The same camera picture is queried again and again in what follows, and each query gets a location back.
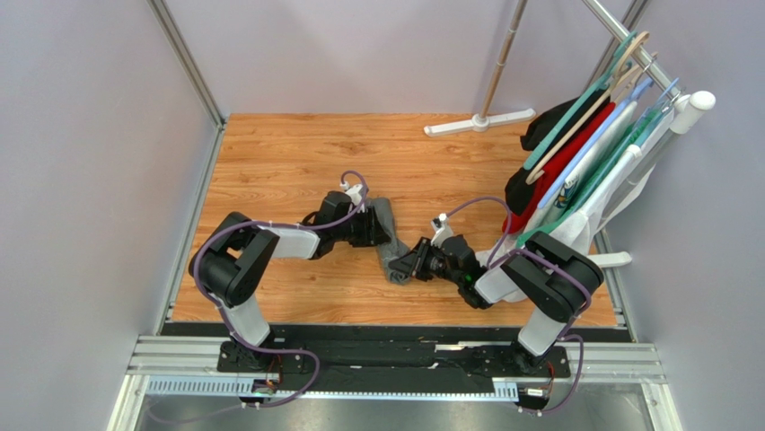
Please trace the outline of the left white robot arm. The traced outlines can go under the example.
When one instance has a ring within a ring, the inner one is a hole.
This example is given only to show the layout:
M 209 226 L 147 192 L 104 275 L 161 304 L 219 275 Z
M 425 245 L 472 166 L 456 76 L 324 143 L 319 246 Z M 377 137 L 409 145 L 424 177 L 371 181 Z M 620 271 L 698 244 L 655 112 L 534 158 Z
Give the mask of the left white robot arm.
M 256 289 L 274 259 L 321 259 L 339 242 L 354 248 L 397 247 L 391 201 L 331 191 L 296 224 L 272 224 L 230 213 L 193 255 L 189 274 L 214 304 L 236 345 L 257 362 L 273 356 L 273 331 Z

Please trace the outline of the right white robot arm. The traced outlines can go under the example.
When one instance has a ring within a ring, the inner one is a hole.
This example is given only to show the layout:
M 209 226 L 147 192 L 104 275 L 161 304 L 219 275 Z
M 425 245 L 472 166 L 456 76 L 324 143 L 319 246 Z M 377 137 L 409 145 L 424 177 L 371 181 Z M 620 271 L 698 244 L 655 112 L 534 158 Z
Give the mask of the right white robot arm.
M 422 281 L 450 281 L 477 309 L 487 309 L 508 295 L 531 300 L 535 309 L 509 354 L 511 363 L 526 373 L 543 362 L 577 316 L 589 308 L 604 281 L 592 260 L 544 232 L 534 233 L 523 248 L 512 249 L 492 268 L 479 262 L 462 235 L 440 244 L 423 238 L 388 268 Z

